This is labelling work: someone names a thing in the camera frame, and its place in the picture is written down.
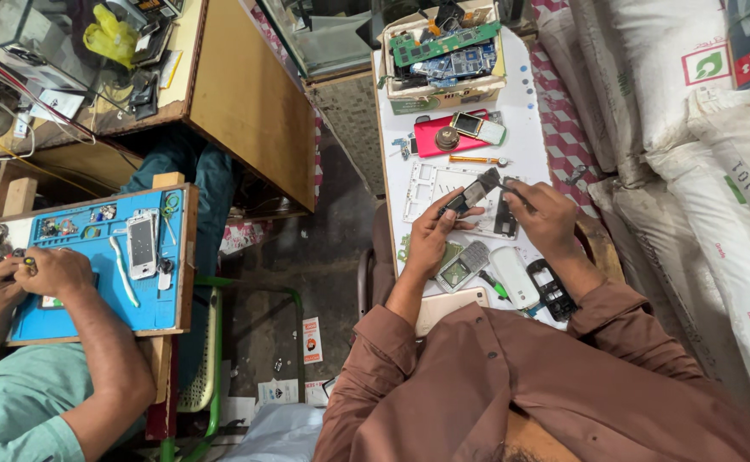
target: red logo on sack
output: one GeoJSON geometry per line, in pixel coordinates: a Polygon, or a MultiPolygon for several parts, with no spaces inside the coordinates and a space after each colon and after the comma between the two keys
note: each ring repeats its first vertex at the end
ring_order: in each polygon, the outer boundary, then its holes
{"type": "Polygon", "coordinates": [[[750,53],[735,61],[735,76],[737,76],[737,86],[750,82],[750,53]]]}

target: glass display case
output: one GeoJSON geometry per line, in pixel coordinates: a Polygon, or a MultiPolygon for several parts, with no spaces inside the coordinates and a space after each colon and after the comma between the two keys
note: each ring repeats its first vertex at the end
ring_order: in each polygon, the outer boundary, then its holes
{"type": "Polygon", "coordinates": [[[99,95],[128,112],[134,68],[129,58],[118,60],[99,54],[92,31],[113,25],[119,32],[113,56],[121,41],[134,43],[146,18],[129,2],[107,2],[116,17],[101,22],[95,2],[82,0],[1,0],[0,63],[26,80],[28,86],[99,95]]]}
{"type": "Polygon", "coordinates": [[[304,78],[369,62],[383,26],[438,0],[260,0],[304,78]]]}

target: brown shirt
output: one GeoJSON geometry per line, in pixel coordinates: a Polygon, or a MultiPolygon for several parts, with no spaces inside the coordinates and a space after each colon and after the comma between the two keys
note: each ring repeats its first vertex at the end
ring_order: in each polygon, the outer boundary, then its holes
{"type": "Polygon", "coordinates": [[[473,303],[421,347],[377,306],[355,326],[313,460],[483,462],[504,444],[510,403],[582,460],[750,460],[750,414],[644,303],[608,281],[566,332],[473,303]]]}

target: hand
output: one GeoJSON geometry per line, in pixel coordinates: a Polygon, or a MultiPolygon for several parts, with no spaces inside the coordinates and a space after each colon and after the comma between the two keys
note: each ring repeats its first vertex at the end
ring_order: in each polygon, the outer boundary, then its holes
{"type": "Polygon", "coordinates": [[[23,260],[21,257],[12,257],[0,261],[0,309],[15,308],[27,296],[21,284],[12,278],[23,260]]]}
{"type": "MultiPolygon", "coordinates": [[[[431,205],[423,215],[412,223],[412,236],[409,240],[409,257],[403,273],[420,275],[424,279],[434,277],[441,269],[441,259],[446,251],[446,235],[452,229],[474,229],[475,225],[465,221],[456,221],[454,210],[447,210],[440,219],[437,212],[444,205],[463,192],[459,187],[431,205]]],[[[481,215],[486,212],[483,207],[472,207],[461,218],[481,215]]]]}
{"type": "Polygon", "coordinates": [[[95,289],[90,259],[82,253],[67,248],[51,250],[30,247],[26,256],[36,259],[37,271],[20,265],[15,277],[28,292],[55,297],[64,302],[75,294],[95,289]]]}
{"type": "Polygon", "coordinates": [[[503,194],[514,218],[524,227],[526,236],[549,264],[554,267],[555,261],[576,257],[579,247],[575,246],[575,203],[545,183],[529,186],[523,182],[509,181],[507,186],[517,189],[536,209],[530,211],[511,192],[503,194]]]}

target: blue silicone repair mat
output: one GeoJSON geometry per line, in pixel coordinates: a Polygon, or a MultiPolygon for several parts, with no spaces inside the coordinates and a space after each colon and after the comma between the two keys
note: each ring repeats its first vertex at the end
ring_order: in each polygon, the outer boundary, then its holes
{"type": "MultiPolygon", "coordinates": [[[[101,297],[118,313],[121,319],[133,331],[152,329],[169,329],[175,326],[175,301],[178,297],[178,256],[181,253],[181,224],[184,214],[184,190],[150,192],[147,194],[123,197],[103,204],[62,210],[33,218],[29,247],[42,248],[67,247],[81,252],[90,258],[92,271],[98,275],[98,292],[101,297]],[[175,211],[169,217],[169,225],[175,234],[175,244],[167,230],[166,222],[159,215],[158,220],[158,257],[168,258],[175,267],[172,270],[172,283],[168,290],[158,289],[158,273],[138,280],[129,279],[140,307],[135,308],[124,289],[118,269],[115,250],[110,244],[113,236],[123,253],[123,266],[129,278],[129,255],[127,253],[127,219],[139,209],[164,209],[175,204],[175,211]],[[95,221],[103,205],[115,205],[115,216],[112,219],[95,221]],[[42,228],[54,219],[58,226],[77,230],[72,234],[45,237],[42,228]]],[[[18,307],[19,311],[12,326],[13,341],[34,341],[57,337],[77,335],[69,314],[63,308],[42,309],[41,297],[30,296],[18,307]]]]}

